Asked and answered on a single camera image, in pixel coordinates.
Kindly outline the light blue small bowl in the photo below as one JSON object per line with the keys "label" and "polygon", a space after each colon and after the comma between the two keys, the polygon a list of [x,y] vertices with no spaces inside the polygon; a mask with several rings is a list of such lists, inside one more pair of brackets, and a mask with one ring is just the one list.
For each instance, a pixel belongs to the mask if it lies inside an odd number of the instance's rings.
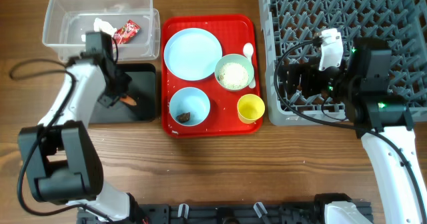
{"label": "light blue small bowl", "polygon": [[[178,90],[169,102],[169,114],[172,119],[184,127],[194,127],[207,119],[211,109],[209,97],[196,87],[185,87]],[[191,113],[191,119],[179,123],[176,117],[182,113]]]}

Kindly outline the orange carrot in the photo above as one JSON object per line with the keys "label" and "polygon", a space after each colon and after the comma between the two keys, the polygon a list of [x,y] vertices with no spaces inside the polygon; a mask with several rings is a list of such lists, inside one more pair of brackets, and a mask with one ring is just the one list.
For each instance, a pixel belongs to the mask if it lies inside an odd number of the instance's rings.
{"label": "orange carrot", "polygon": [[136,106],[137,102],[131,98],[130,96],[126,95],[125,97],[121,97],[120,101],[127,104],[127,105],[131,105],[131,106]]}

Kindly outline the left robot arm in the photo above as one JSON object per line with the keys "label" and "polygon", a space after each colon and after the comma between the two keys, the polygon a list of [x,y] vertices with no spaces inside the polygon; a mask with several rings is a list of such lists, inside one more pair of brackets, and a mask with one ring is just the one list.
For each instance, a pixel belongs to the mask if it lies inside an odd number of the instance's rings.
{"label": "left robot arm", "polygon": [[117,59],[117,43],[109,34],[88,32],[85,51],[57,70],[65,79],[50,111],[36,126],[19,132],[23,166],[17,198],[26,212],[42,214],[25,203],[24,180],[34,200],[58,205],[51,215],[80,208],[100,221],[143,223],[143,211],[135,199],[104,180],[87,132],[96,104],[112,106],[128,90],[131,77],[117,68]]}

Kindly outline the white plastic spoon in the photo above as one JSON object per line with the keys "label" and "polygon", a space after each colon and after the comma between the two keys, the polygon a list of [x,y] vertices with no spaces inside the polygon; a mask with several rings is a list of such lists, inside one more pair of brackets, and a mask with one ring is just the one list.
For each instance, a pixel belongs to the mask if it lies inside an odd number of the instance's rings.
{"label": "white plastic spoon", "polygon": [[[245,55],[245,57],[248,59],[248,61],[251,63],[251,65],[252,65],[252,56],[253,56],[253,54],[254,54],[254,47],[253,47],[253,45],[251,44],[251,43],[246,43],[245,45],[244,45],[244,48],[243,48],[243,54]],[[250,89],[254,89],[255,88],[255,86],[256,86],[256,80],[255,80],[255,77],[252,77],[252,80],[251,80],[251,82],[249,83],[249,85],[248,85],[248,87],[250,88]]]}

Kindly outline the green bowl with rice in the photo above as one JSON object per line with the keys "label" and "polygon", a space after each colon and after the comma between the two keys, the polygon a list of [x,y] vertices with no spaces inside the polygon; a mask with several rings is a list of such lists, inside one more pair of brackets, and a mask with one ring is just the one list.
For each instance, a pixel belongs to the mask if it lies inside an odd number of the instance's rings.
{"label": "green bowl with rice", "polygon": [[225,90],[240,91],[253,80],[254,66],[243,55],[224,55],[216,64],[214,77]]}

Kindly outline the brown food scrap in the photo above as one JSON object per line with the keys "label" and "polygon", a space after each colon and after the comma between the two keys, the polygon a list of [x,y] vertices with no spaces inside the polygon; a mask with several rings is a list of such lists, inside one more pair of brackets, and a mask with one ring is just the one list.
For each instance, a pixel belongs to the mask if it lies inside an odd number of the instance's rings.
{"label": "brown food scrap", "polygon": [[179,123],[186,123],[191,119],[191,113],[190,112],[182,113],[178,115],[176,119]]}

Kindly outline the yellow plastic cup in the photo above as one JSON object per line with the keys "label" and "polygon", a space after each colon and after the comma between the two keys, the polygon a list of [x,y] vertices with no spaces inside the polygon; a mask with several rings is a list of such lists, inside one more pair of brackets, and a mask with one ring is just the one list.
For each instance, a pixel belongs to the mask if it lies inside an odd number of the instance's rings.
{"label": "yellow plastic cup", "polygon": [[250,124],[260,119],[266,110],[264,101],[258,95],[246,94],[237,103],[238,117],[242,123]]}

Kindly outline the light blue plate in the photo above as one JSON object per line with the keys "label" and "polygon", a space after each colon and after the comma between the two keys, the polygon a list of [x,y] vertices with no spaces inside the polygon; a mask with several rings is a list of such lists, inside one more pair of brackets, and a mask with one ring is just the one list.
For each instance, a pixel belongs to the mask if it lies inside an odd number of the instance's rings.
{"label": "light blue plate", "polygon": [[218,39],[200,28],[178,31],[167,41],[163,51],[167,69],[184,81],[199,81],[209,77],[222,56]]}

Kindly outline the red snack wrapper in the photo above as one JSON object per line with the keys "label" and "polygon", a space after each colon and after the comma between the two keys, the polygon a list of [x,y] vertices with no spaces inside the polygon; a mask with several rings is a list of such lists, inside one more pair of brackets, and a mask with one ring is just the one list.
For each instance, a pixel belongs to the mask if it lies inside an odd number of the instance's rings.
{"label": "red snack wrapper", "polygon": [[113,38],[117,44],[126,44],[137,35],[140,29],[141,27],[137,23],[129,19],[123,27],[114,33]]}

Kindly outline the white tissue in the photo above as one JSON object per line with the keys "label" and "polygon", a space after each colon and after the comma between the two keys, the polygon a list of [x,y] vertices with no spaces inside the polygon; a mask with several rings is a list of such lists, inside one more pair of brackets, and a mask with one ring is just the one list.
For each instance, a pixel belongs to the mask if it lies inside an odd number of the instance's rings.
{"label": "white tissue", "polygon": [[93,22],[93,28],[89,30],[89,32],[92,31],[104,32],[113,37],[117,29],[113,27],[109,22],[103,21],[102,19],[97,17]]}

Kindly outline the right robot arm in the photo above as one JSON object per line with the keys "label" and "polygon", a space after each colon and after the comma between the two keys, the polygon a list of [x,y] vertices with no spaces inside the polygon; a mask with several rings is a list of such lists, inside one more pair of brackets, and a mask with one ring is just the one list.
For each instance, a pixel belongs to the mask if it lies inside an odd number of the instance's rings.
{"label": "right robot arm", "polygon": [[297,112],[308,121],[351,129],[361,140],[374,170],[386,221],[426,222],[426,186],[416,155],[414,122],[405,98],[389,93],[392,51],[385,40],[356,38],[344,67],[339,37],[316,37],[290,47],[278,59],[278,81],[299,73],[305,91],[327,91],[345,105],[349,125]]}

